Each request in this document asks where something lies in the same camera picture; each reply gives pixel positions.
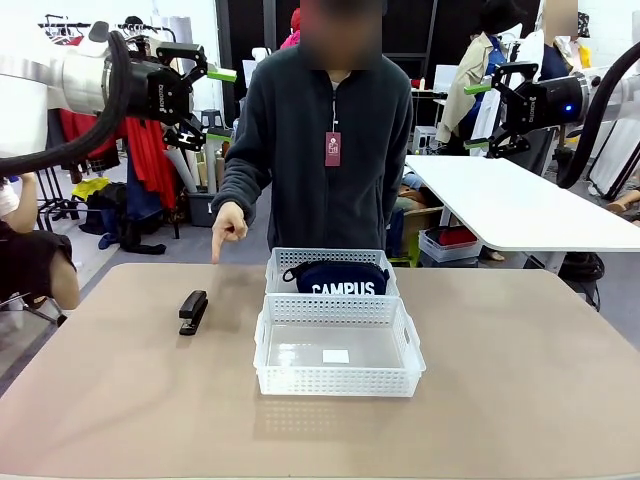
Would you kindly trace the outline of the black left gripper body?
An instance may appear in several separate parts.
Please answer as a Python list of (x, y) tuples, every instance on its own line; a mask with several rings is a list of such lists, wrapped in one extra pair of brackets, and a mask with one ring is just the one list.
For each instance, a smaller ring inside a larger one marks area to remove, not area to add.
[(128, 115), (177, 124), (192, 115), (192, 89), (174, 69), (160, 63), (133, 61)]

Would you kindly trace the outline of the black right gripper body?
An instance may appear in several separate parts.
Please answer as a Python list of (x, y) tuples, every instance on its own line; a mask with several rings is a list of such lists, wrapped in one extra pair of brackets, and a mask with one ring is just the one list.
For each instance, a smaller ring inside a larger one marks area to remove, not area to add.
[(559, 125), (552, 101), (552, 91), (556, 85), (557, 79), (552, 79), (525, 81), (518, 87), (518, 94), (524, 99), (522, 112), (518, 114), (520, 129), (542, 129)]

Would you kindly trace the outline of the navy Campus pouch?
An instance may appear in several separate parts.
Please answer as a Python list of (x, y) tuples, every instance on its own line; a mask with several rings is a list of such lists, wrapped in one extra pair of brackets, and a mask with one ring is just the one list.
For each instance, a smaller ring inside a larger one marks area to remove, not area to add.
[(370, 262), (319, 260), (289, 268), (282, 280), (304, 294), (385, 295), (390, 271)]

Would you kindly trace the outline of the person's left forearm dark sleeve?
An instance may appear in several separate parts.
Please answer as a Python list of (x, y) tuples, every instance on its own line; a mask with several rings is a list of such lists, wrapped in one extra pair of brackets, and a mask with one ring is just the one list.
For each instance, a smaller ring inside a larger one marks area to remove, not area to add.
[(390, 152), (386, 159), (382, 187), (382, 206), (386, 217), (391, 215), (398, 197), (400, 185), (404, 178), (406, 156), (407, 149), (403, 147), (400, 150)]

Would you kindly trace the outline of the person's right hand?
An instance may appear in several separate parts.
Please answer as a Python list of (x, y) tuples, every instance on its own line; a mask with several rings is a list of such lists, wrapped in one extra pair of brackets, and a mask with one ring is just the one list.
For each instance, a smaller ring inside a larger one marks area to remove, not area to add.
[(219, 262), (221, 249), (225, 242), (243, 240), (247, 231), (248, 226), (241, 207), (234, 202), (223, 204), (212, 226), (212, 263)]

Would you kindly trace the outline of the person in beige coat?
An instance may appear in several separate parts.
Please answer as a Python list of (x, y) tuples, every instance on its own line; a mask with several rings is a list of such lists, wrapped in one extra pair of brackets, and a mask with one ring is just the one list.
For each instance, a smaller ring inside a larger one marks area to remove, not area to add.
[(463, 55), (448, 91), (436, 140), (449, 155), (465, 155), (464, 142), (471, 138), (483, 94), (468, 95), (466, 87), (479, 85), (486, 75), (506, 62), (507, 49), (501, 34), (518, 25), (524, 16), (514, 0), (485, 0), (479, 25)]

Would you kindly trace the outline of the white table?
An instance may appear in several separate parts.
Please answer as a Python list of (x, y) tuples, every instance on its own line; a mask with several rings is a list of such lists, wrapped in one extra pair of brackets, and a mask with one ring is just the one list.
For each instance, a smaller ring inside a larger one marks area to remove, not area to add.
[(406, 157), (455, 217), (486, 247), (531, 254), (554, 274), (571, 252), (640, 253), (640, 228), (505, 159)]

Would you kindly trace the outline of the white reflector panel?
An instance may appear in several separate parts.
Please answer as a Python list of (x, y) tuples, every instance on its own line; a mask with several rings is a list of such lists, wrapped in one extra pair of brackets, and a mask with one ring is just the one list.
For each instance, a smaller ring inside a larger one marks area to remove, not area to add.
[(601, 198), (612, 200), (639, 165), (640, 120), (617, 120), (595, 157), (589, 179)]

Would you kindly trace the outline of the black clothes pile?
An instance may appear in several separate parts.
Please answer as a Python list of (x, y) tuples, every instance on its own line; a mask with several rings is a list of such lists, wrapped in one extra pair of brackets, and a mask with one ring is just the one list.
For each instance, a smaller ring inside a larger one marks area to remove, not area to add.
[(85, 233), (100, 237), (98, 248), (106, 250), (118, 245), (125, 252), (159, 256), (166, 252), (164, 244), (144, 244), (142, 237), (156, 232), (164, 223), (164, 209), (157, 194), (139, 185), (109, 183), (90, 194)]

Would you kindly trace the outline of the brown cardboard box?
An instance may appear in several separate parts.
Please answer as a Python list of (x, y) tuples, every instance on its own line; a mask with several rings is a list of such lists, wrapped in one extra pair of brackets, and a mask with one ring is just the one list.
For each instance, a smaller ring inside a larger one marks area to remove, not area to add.
[(408, 253), (410, 247), (418, 239), (418, 234), (422, 230), (437, 227), (442, 215), (442, 207), (424, 208), (405, 211), (402, 214), (402, 244), (401, 252)]

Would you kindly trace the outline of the white plastic crate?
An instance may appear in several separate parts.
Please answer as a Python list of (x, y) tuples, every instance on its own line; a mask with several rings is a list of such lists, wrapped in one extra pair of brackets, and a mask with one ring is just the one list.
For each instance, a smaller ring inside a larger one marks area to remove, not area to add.
[(438, 263), (446, 263), (457, 260), (465, 260), (477, 257), (482, 249), (482, 243), (478, 240), (474, 242), (458, 243), (453, 245), (441, 245), (436, 239), (441, 228), (421, 230), (418, 235), (418, 245), (421, 252), (428, 255)]

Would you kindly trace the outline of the person in dark fleece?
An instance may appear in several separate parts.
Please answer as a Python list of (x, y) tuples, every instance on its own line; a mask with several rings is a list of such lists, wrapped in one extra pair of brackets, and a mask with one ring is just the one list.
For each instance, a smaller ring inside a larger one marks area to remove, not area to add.
[[(385, 164), (405, 147), (411, 83), (382, 52), (387, 0), (300, 0), (301, 38), (259, 62), (226, 155), (268, 169), (270, 248), (376, 249), (386, 242)], [(327, 132), (341, 164), (325, 166)]]

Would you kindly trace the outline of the green plastic crate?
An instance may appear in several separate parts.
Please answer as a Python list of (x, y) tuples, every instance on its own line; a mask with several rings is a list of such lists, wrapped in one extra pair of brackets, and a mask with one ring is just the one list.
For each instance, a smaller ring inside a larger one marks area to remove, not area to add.
[(419, 231), (405, 234), (403, 237), (403, 248), (405, 253), (405, 260), (409, 268), (416, 268), (419, 257)]

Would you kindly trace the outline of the black clothing rack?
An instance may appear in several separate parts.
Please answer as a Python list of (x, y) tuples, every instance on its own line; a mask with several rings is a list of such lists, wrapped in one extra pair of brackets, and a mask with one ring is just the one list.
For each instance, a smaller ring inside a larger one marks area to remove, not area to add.
[(36, 179), (39, 186), (37, 226), (52, 232), (54, 222), (67, 218), (67, 200), (53, 168), (37, 171)]

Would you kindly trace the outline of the black chair base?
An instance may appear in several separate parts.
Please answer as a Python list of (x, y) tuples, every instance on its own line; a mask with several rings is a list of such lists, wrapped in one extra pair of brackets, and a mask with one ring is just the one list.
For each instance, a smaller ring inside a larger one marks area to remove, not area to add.
[(60, 327), (67, 320), (66, 313), (54, 299), (41, 297), (36, 299), (34, 303), (29, 303), (27, 297), (28, 294), (13, 295), (0, 303), (0, 312), (27, 312), (56, 327)]

